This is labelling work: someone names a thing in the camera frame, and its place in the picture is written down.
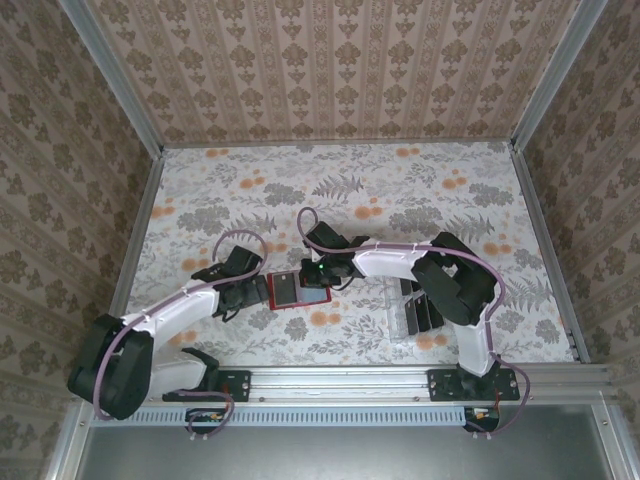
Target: black bracket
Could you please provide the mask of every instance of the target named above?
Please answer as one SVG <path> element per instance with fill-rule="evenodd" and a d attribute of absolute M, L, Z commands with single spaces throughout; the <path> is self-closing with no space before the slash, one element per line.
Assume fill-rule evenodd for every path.
<path fill-rule="evenodd" d="M 210 355 L 195 348 L 183 348 L 183 352 L 189 353 L 200 359 L 206 366 L 200 385 L 192 392 L 223 392 L 228 393 L 234 402 L 244 403 L 249 401 L 251 392 L 251 370 L 220 370 L 220 363 Z M 189 396 L 175 392 L 165 393 L 162 396 L 165 402 L 219 402 L 216 396 Z"/>
<path fill-rule="evenodd" d="M 484 377 L 458 368 L 427 371 L 429 397 L 432 402 L 519 400 L 516 374 L 500 368 L 497 362 Z"/>
<path fill-rule="evenodd" d="M 224 263 L 216 263 L 208 268 L 197 271 L 191 278 L 203 282 L 214 282 L 224 278 L 236 277 L 255 269 L 262 258 L 246 248 L 235 246 Z M 239 282 L 214 287 L 220 292 L 218 309 L 213 317 L 222 316 L 227 323 L 243 308 L 263 303 L 269 300 L 267 280 L 264 275 L 254 275 Z"/>
<path fill-rule="evenodd" d="M 500 409 L 497 407 L 465 407 L 464 419 L 467 423 L 462 428 L 467 432 L 493 432 L 500 423 Z"/>
<path fill-rule="evenodd" d="M 431 244 L 477 256 L 449 232 L 441 232 Z M 453 276 L 443 270 L 454 266 Z M 495 277 L 475 262 L 459 256 L 429 252 L 415 261 L 411 273 L 438 312 L 458 325 L 477 325 L 480 312 L 494 298 Z"/>
<path fill-rule="evenodd" d="M 100 315 L 91 325 L 67 380 L 67 388 L 93 402 L 93 388 L 104 354 L 124 325 L 122 319 Z M 153 338 L 148 332 L 130 331 L 118 345 L 120 354 L 109 359 L 102 379 L 100 407 L 118 420 L 133 415 L 149 391 Z"/>

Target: aluminum frame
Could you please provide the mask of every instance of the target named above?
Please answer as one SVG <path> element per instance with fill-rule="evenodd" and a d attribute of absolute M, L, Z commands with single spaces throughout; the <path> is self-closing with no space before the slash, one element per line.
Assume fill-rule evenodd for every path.
<path fill-rule="evenodd" d="M 553 246 L 546 231 L 540 205 L 535 198 L 524 157 L 511 149 L 512 159 L 521 182 L 527 207 L 532 218 L 536 236 L 541 245 L 543 258 L 549 269 L 549 277 L 558 306 L 565 320 L 573 312 L 568 294 L 563 296 L 561 272 L 553 268 Z M 125 264 L 118 281 L 114 301 L 110 312 L 115 315 L 124 313 L 126 301 L 135 276 L 140 251 L 144 242 L 151 208 L 160 185 L 163 169 L 162 159 L 154 162 L 147 186 L 136 218 L 132 239 L 127 249 Z M 588 361 L 588 353 L 582 339 L 577 320 L 575 330 L 576 348 L 581 352 L 582 361 Z M 633 450 L 626 423 L 620 410 L 607 403 L 614 398 L 613 389 L 606 365 L 561 363 L 561 364 L 520 364 L 529 375 L 532 383 L 528 400 L 530 405 L 591 405 L 594 417 L 599 421 L 599 433 L 609 466 L 616 480 L 638 477 L 638 458 Z M 430 402 L 426 385 L 427 370 L 452 368 L 452 365 L 416 365 L 416 366 L 362 366 L 362 367 L 241 367 L 251 370 L 252 406 L 268 407 L 416 407 L 417 405 L 480 406 L 491 402 Z M 524 385 L 524 379 L 518 376 L 518 382 Z M 167 404 L 159 401 L 145 402 L 145 407 L 161 408 Z M 215 406 L 219 403 L 199 403 L 199 406 Z M 47 475 L 48 480 L 66 480 L 75 478 L 85 444 L 88 439 L 93 418 L 92 406 L 86 402 L 71 405 L 62 433 Z"/>

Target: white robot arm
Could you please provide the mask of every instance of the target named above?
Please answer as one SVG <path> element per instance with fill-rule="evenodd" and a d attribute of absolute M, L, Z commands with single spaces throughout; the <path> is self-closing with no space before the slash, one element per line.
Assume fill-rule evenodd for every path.
<path fill-rule="evenodd" d="M 334 251 L 354 246 L 361 247 L 362 251 L 327 254 L 315 250 L 313 259 L 302 261 L 301 285 L 326 288 L 340 284 L 341 278 L 378 275 L 417 282 L 437 311 L 453 323 L 459 346 L 459 366 L 474 377 L 483 377 L 491 370 L 495 360 L 487 343 L 485 315 L 495 298 L 496 280 L 486 270 L 454 255 L 433 254 L 415 245 L 366 249 L 367 245 L 375 247 L 375 242 L 368 237 L 356 237 L 347 242 L 324 222 L 317 223 L 305 238 L 311 245 L 322 245 Z M 473 255 L 448 233 L 421 245 Z M 99 378 L 100 407 L 117 419 L 133 414 L 146 398 L 158 398 L 175 390 L 202 389 L 207 384 L 207 375 L 217 370 L 217 361 L 195 349 L 173 353 L 160 350 L 160 347 L 198 320 L 218 314 L 222 304 L 224 310 L 230 310 L 233 305 L 240 309 L 264 301 L 266 293 L 261 290 L 257 276 L 240 285 L 210 286 L 216 280 L 232 280 L 252 271 L 261 260 L 252 252 L 235 247 L 225 264 L 194 274 L 178 292 L 157 304 L 122 318 L 98 317 L 71 372 L 68 388 L 91 402 Z M 451 276 L 444 267 L 457 270 Z M 233 300 L 238 292 L 240 303 L 237 298 Z M 253 300 L 242 304 L 247 295 Z M 98 375 L 107 347 L 123 329 L 131 331 L 120 342 L 119 354 L 109 359 L 104 376 Z"/>

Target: table surface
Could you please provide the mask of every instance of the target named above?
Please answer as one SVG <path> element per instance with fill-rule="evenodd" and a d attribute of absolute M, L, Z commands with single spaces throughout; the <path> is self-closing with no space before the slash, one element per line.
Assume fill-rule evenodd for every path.
<path fill-rule="evenodd" d="M 308 251 L 295 217 L 309 205 L 347 238 L 420 242 L 454 233 L 507 283 L 492 319 L 496 351 L 516 362 L 573 361 L 504 142 L 180 149 L 164 158 L 129 312 L 211 265 L 213 244 L 231 229 L 265 238 L 264 271 L 298 267 Z M 260 251 L 236 238 L 220 257 L 235 244 Z M 205 318 L 169 348 L 195 346 L 226 366 L 455 363 L 450 325 L 390 341 L 383 288 L 381 278 L 356 280 L 328 304 L 254 306 L 227 324 Z"/>

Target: purple cable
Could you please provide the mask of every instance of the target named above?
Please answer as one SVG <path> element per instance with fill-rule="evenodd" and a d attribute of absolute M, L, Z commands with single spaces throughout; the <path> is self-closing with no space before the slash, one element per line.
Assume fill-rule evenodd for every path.
<path fill-rule="evenodd" d="M 225 417 L 222 419 L 222 421 L 218 424 L 218 426 L 215 428 L 215 430 L 213 430 L 210 433 L 207 433 L 207 436 L 209 437 L 213 437 L 214 435 L 217 435 L 218 433 L 220 433 L 220 431 L 225 427 L 225 425 L 229 423 L 229 420 L 231 420 L 231 415 L 233 415 L 233 412 L 236 408 L 236 402 L 234 402 L 233 397 L 228 393 L 190 392 L 189 390 L 176 390 L 174 393 L 177 393 L 178 395 L 189 396 L 189 397 L 220 397 L 220 398 L 224 398 L 227 402 L 229 402 L 229 411 L 227 412 Z M 195 434 L 195 432 L 193 431 L 193 422 L 195 421 L 196 418 L 201 417 L 202 415 L 205 415 L 205 413 L 194 412 L 191 415 L 191 417 L 189 418 L 189 423 L 187 424 L 187 430 L 189 431 L 189 433 Z"/>
<path fill-rule="evenodd" d="M 489 433 L 489 432 L 484 432 L 486 434 L 487 437 L 492 436 L 492 435 L 497 435 L 503 431 L 505 431 L 507 428 L 509 428 L 511 425 L 513 425 L 513 423 L 520 417 L 520 415 L 522 414 L 522 410 L 524 409 L 524 406 L 527 404 L 527 400 L 529 399 L 529 392 L 531 391 L 531 380 L 529 379 L 529 376 L 520 368 L 517 367 L 505 360 L 502 360 L 498 354 L 495 353 L 495 351 L 493 350 L 493 336 L 491 335 L 491 324 L 489 322 L 489 319 L 491 318 L 491 316 L 493 315 L 493 312 L 496 311 L 496 309 L 502 304 L 502 302 L 504 301 L 504 297 L 506 295 L 507 292 L 507 286 L 504 283 L 504 279 L 502 278 L 502 275 L 500 275 L 500 273 L 493 268 L 490 264 L 488 264 L 487 262 L 485 262 L 484 260 L 482 260 L 479 257 L 476 257 L 475 255 L 471 255 L 469 253 L 466 252 L 461 252 L 459 250 L 454 250 L 452 248 L 443 248 L 443 247 L 434 247 L 432 245 L 418 245 L 418 244 L 412 244 L 412 245 L 407 245 L 404 243 L 383 243 L 383 242 L 379 242 L 375 245 L 363 245 L 360 247 L 353 247 L 353 248 L 343 248 L 343 249 L 335 249 L 335 248 L 325 248 L 322 247 L 320 245 L 318 245 L 317 243 L 312 242 L 311 240 L 309 240 L 307 238 L 306 233 L 304 233 L 304 230 L 302 228 L 302 214 L 304 212 L 311 212 L 313 214 L 313 217 L 315 219 L 315 223 L 318 223 L 318 214 L 316 213 L 316 211 L 311 208 L 311 207 L 304 207 L 302 208 L 299 212 L 298 212 L 298 218 L 297 218 L 297 226 L 298 226 L 298 232 L 300 233 L 300 236 L 302 237 L 303 241 L 313 247 L 315 250 L 318 250 L 320 252 L 325 252 L 325 253 L 355 253 L 355 252 L 363 252 L 366 250 L 376 250 L 378 248 L 389 248 L 392 250 L 424 250 L 424 251 L 429 251 L 429 252 L 436 252 L 436 253 L 441 253 L 441 254 L 445 254 L 445 255 L 455 255 L 461 258 L 465 258 L 467 260 L 471 260 L 472 262 L 480 265 L 482 268 L 484 268 L 485 270 L 487 270 L 491 275 L 493 275 L 496 279 L 496 281 L 498 282 L 498 285 L 500 285 L 500 294 L 498 295 L 498 299 L 494 302 L 493 306 L 489 309 L 489 311 L 487 312 L 487 315 L 485 317 L 485 329 L 486 329 L 486 334 L 487 334 L 487 347 L 489 348 L 489 354 L 491 355 L 491 357 L 498 363 L 500 363 L 501 365 L 507 367 L 507 368 L 511 368 L 513 370 L 515 370 L 516 372 L 518 372 L 520 375 L 522 375 L 522 377 L 524 378 L 525 381 L 525 392 L 524 392 L 524 397 L 522 398 L 522 402 L 520 403 L 520 406 L 518 407 L 518 411 L 516 412 L 516 414 L 513 416 L 513 418 L 511 418 L 511 420 L 509 422 L 507 422 L 506 425 L 498 428 L 497 430 L 494 430 L 493 432 Z M 483 432 L 483 429 L 471 422 L 467 422 L 469 423 L 471 426 L 477 428 L 478 430 L 480 430 L 481 432 Z"/>
<path fill-rule="evenodd" d="M 140 315 L 138 318 L 136 318 L 131 323 L 126 325 L 122 330 L 120 330 L 120 332 L 118 332 L 118 334 L 115 336 L 113 341 L 107 347 L 107 350 L 104 352 L 104 356 L 102 357 L 102 362 L 100 363 L 100 367 L 98 368 L 98 373 L 96 374 L 96 383 L 93 387 L 93 411 L 96 417 L 98 417 L 100 420 L 113 420 L 113 417 L 109 415 L 105 415 L 104 413 L 102 413 L 102 410 L 100 409 L 100 391 L 102 390 L 102 381 L 104 379 L 104 373 L 107 370 L 107 365 L 109 364 L 109 359 L 111 358 L 113 353 L 116 351 L 116 349 L 118 348 L 118 345 L 120 344 L 122 339 L 127 335 L 127 333 L 133 330 L 133 328 L 135 328 L 136 325 L 142 323 L 145 320 L 145 318 L 150 317 L 153 314 L 159 312 L 163 308 L 171 305 L 172 303 L 181 299 L 185 295 L 190 295 L 192 293 L 196 293 L 201 290 L 217 287 L 218 285 L 223 285 L 225 283 L 237 282 L 238 280 L 244 280 L 245 278 L 250 278 L 256 275 L 257 273 L 259 273 L 262 267 L 266 264 L 267 256 L 268 256 L 267 244 L 260 235 L 258 235 L 255 232 L 252 232 L 251 230 L 241 229 L 241 230 L 230 230 L 228 232 L 225 232 L 216 242 L 216 245 L 214 247 L 214 254 L 218 251 L 218 247 L 220 246 L 220 243 L 222 242 L 222 240 L 236 234 L 251 235 L 262 244 L 262 249 L 264 250 L 264 259 L 262 260 L 262 262 L 260 262 L 260 265 L 258 265 L 252 271 L 248 273 L 244 273 L 242 275 L 238 275 L 237 277 L 224 278 L 222 280 L 216 280 L 215 282 L 211 282 L 211 283 L 203 283 L 201 285 L 196 285 L 195 287 L 188 288 L 185 291 L 177 292 L 175 295 L 160 302 L 158 305 L 150 308 L 148 311 L 145 312 L 143 310 L 142 315 Z M 201 393 L 207 393 L 209 395 L 212 395 L 213 393 L 217 393 L 217 392 L 213 392 L 213 393 L 201 392 Z"/>

